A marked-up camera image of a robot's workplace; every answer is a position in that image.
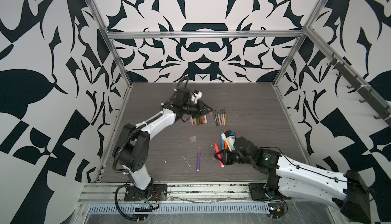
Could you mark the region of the dark brown marker pen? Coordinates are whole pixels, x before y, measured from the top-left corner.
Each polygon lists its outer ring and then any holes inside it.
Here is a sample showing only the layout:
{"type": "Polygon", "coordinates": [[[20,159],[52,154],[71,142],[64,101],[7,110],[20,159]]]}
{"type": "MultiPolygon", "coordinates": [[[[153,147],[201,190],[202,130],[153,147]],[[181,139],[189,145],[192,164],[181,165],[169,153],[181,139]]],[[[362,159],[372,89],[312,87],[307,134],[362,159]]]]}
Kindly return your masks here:
{"type": "Polygon", "coordinates": [[[215,120],[216,126],[219,126],[218,118],[217,118],[217,116],[216,116],[215,111],[213,111],[213,116],[214,116],[214,120],[215,120]]]}

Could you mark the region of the green marker pen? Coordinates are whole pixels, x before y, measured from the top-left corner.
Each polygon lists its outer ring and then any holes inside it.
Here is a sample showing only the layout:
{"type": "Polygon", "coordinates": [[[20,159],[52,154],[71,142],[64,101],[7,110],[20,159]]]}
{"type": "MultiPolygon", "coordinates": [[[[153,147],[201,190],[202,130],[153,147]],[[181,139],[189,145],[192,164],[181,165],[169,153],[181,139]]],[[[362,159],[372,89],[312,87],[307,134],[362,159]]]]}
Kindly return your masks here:
{"type": "Polygon", "coordinates": [[[220,126],[221,123],[220,123],[219,113],[218,113],[218,111],[214,111],[214,112],[215,112],[215,117],[216,117],[216,124],[217,124],[217,126],[220,126]]]}

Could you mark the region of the orange marker pen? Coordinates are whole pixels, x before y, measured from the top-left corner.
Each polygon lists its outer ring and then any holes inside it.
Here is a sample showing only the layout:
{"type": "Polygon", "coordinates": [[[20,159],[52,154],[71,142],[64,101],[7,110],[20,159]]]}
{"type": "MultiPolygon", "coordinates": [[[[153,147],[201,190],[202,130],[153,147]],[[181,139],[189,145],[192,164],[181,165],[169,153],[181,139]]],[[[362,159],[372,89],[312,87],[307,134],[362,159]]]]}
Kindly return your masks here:
{"type": "Polygon", "coordinates": [[[228,149],[229,147],[228,147],[228,144],[227,144],[227,138],[225,136],[225,131],[224,131],[223,137],[224,137],[224,140],[225,140],[225,149],[228,149]]]}

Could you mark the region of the tan marker pen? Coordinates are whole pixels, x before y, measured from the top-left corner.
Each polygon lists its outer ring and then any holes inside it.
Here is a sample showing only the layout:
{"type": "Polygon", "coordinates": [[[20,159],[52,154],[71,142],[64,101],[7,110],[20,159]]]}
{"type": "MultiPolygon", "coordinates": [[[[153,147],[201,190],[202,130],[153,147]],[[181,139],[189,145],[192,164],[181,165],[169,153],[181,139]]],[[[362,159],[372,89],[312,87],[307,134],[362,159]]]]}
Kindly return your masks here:
{"type": "Polygon", "coordinates": [[[227,125],[225,110],[222,110],[222,122],[223,122],[223,125],[227,125]]]}

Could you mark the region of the blue marker pen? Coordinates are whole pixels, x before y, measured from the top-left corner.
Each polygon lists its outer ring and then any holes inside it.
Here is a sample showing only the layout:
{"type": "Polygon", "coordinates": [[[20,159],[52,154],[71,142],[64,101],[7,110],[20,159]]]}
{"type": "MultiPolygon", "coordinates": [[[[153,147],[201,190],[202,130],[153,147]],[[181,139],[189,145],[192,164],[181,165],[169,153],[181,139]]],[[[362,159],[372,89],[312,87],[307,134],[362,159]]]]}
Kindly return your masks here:
{"type": "Polygon", "coordinates": [[[225,140],[224,140],[224,137],[223,137],[223,135],[224,135],[224,131],[221,131],[221,148],[222,148],[222,150],[224,150],[225,149],[225,140]]]}

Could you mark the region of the brown capped pink marker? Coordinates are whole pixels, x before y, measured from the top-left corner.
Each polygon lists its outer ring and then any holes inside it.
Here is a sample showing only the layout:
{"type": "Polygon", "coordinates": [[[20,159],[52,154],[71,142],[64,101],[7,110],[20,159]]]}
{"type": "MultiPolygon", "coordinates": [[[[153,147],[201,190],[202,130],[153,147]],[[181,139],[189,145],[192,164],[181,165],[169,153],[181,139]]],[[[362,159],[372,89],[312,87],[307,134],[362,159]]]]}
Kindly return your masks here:
{"type": "Polygon", "coordinates": [[[218,110],[217,111],[217,116],[218,116],[218,119],[219,119],[220,126],[223,126],[224,125],[223,111],[222,110],[218,110]]]}

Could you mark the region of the pink red marker pen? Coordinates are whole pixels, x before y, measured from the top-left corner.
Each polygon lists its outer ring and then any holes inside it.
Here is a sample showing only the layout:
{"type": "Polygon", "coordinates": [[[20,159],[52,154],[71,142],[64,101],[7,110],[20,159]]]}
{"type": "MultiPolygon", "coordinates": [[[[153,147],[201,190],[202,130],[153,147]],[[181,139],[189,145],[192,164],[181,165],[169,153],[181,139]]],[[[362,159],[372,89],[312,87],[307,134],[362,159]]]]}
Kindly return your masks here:
{"type": "Polygon", "coordinates": [[[220,149],[219,149],[219,147],[218,147],[217,142],[214,142],[214,147],[215,147],[215,154],[216,154],[216,157],[217,157],[217,159],[219,160],[221,167],[223,168],[223,167],[224,167],[224,163],[223,163],[223,159],[222,159],[222,156],[221,156],[221,154],[220,154],[220,149]]]}

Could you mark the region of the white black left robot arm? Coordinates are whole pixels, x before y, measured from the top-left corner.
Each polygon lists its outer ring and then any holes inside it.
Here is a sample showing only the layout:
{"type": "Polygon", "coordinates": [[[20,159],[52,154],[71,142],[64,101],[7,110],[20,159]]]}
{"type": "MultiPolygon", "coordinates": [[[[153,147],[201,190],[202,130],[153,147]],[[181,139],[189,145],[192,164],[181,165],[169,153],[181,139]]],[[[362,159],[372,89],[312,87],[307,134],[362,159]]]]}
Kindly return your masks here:
{"type": "Polygon", "coordinates": [[[151,118],[136,125],[125,125],[112,151],[114,159],[112,171],[125,175],[130,184],[117,187],[115,194],[122,188],[127,189],[136,200],[149,206],[150,211],[159,208],[149,201],[153,190],[153,179],[145,163],[148,159],[151,140],[165,128],[181,120],[203,117],[213,111],[202,100],[202,92],[187,87],[188,76],[179,79],[172,96],[161,104],[160,111],[151,118]]]}

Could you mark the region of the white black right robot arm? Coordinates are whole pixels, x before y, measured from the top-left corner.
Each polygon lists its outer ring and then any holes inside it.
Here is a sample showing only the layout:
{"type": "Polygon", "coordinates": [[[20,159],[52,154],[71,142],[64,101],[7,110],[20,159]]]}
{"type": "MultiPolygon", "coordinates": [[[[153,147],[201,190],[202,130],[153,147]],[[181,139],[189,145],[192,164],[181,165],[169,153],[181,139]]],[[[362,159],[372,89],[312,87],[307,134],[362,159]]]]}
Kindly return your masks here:
{"type": "Polygon", "coordinates": [[[370,196],[375,192],[355,171],[340,173],[313,167],[287,157],[277,147],[255,146],[244,137],[214,157],[226,166],[249,164],[267,175],[266,193],[318,202],[338,209],[354,222],[372,222],[370,196]]]}

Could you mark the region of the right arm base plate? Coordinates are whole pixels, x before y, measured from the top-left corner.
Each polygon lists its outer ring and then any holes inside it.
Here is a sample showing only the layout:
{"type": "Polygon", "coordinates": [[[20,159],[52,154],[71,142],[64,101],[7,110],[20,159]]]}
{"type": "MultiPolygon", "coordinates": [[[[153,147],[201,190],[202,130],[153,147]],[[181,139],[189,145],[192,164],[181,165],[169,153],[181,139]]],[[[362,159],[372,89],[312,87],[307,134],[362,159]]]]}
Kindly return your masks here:
{"type": "Polygon", "coordinates": [[[250,183],[248,185],[249,194],[253,201],[272,202],[291,199],[291,197],[286,197],[278,190],[266,187],[265,185],[265,183],[250,183]]]}

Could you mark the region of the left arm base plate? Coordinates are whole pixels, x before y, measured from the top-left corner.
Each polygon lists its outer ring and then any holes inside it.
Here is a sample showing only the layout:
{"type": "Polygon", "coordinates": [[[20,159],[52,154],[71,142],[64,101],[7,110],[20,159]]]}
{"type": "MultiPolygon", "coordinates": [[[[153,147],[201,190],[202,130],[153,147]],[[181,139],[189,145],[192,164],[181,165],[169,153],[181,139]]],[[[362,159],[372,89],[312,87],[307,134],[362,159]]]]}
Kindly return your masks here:
{"type": "Polygon", "coordinates": [[[127,186],[125,190],[125,202],[135,202],[141,199],[159,201],[166,197],[168,186],[166,184],[150,184],[141,190],[135,186],[127,186]]]}

